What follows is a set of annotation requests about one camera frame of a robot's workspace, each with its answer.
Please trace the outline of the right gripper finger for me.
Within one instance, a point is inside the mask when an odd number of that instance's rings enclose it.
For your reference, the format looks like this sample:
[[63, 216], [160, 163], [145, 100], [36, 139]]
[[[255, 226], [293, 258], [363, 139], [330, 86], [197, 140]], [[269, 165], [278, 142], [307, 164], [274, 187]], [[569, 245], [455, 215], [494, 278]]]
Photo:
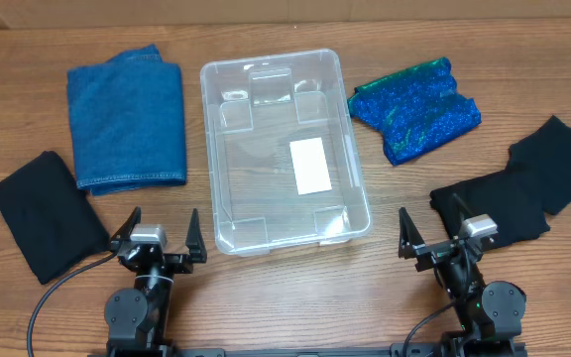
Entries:
[[457, 194], [452, 195], [453, 201], [455, 203], [455, 208], [459, 214], [460, 220], [464, 221], [469, 218], [474, 217], [473, 210], [467, 205], [467, 203]]
[[415, 258], [416, 250], [425, 246], [424, 241], [404, 207], [399, 210], [399, 219], [399, 257]]

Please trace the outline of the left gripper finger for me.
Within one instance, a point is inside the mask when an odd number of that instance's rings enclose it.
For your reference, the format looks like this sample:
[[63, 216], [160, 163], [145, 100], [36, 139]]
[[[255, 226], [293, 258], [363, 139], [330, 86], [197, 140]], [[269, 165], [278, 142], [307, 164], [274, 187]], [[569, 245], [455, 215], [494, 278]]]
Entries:
[[131, 233], [135, 226], [141, 222], [141, 207], [136, 206], [128, 219], [123, 223], [123, 225], [114, 233], [111, 237], [111, 241], [123, 242], [129, 241]]
[[201, 233], [199, 214], [196, 208], [194, 208], [191, 213], [185, 246], [188, 248], [190, 260], [192, 262], [206, 261], [206, 248]]

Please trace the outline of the black cloth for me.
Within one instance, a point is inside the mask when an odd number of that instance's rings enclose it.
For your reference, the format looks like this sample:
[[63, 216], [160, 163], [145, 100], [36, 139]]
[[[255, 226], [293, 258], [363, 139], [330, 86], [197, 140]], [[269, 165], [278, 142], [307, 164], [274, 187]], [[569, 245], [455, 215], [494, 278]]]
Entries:
[[108, 250], [107, 230], [53, 151], [41, 153], [0, 181], [0, 212], [42, 285]]
[[509, 153], [503, 170], [430, 193], [430, 205], [449, 236], [461, 225], [455, 196], [474, 214], [487, 214], [496, 222], [496, 248], [539, 238], [550, 230], [545, 215], [556, 215], [571, 202], [570, 127], [553, 116], [512, 144]]

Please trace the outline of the blue denim jeans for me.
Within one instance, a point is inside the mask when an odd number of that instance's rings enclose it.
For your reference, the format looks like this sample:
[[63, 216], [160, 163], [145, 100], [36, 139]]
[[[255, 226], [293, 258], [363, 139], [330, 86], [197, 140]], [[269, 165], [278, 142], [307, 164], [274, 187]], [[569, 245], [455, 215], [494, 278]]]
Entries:
[[66, 96], [79, 189], [103, 195], [186, 184], [181, 70], [156, 46], [70, 69]]

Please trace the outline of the blue green sequin garment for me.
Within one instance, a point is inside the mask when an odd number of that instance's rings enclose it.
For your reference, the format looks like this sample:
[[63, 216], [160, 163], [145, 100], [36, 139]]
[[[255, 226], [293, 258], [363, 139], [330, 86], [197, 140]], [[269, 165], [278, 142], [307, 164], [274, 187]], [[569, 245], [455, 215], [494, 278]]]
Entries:
[[357, 86], [348, 109], [383, 137], [398, 166], [429, 153], [482, 123], [475, 100], [458, 92], [447, 58], [424, 62]]

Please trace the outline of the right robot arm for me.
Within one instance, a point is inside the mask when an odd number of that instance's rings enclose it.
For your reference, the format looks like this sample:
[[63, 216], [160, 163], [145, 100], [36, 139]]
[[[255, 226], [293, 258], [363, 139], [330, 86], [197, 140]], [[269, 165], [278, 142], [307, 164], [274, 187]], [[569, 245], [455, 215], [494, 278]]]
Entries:
[[[402, 344], [394, 344], [394, 356], [525, 356], [521, 320], [526, 294], [506, 281], [487, 284], [478, 263], [494, 248], [498, 225], [487, 214], [476, 215], [458, 196], [453, 196], [460, 215], [460, 230], [452, 239], [433, 245], [424, 242], [407, 210], [399, 210], [399, 256], [414, 259], [419, 272], [431, 270], [450, 302], [419, 322]], [[436, 343], [412, 341], [416, 332], [448, 310], [454, 310], [461, 329], [447, 331]]]

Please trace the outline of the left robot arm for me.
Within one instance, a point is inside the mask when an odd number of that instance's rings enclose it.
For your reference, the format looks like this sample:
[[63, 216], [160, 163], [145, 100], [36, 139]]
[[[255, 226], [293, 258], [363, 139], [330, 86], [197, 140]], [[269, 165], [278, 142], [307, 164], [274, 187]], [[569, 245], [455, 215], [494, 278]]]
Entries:
[[110, 240], [121, 266], [135, 274], [131, 288], [116, 291], [105, 303], [108, 356], [178, 356], [166, 338], [171, 293], [176, 275], [191, 274], [207, 262], [198, 211], [194, 209], [185, 239], [186, 253], [167, 253], [167, 234], [158, 224], [143, 224], [135, 208]]

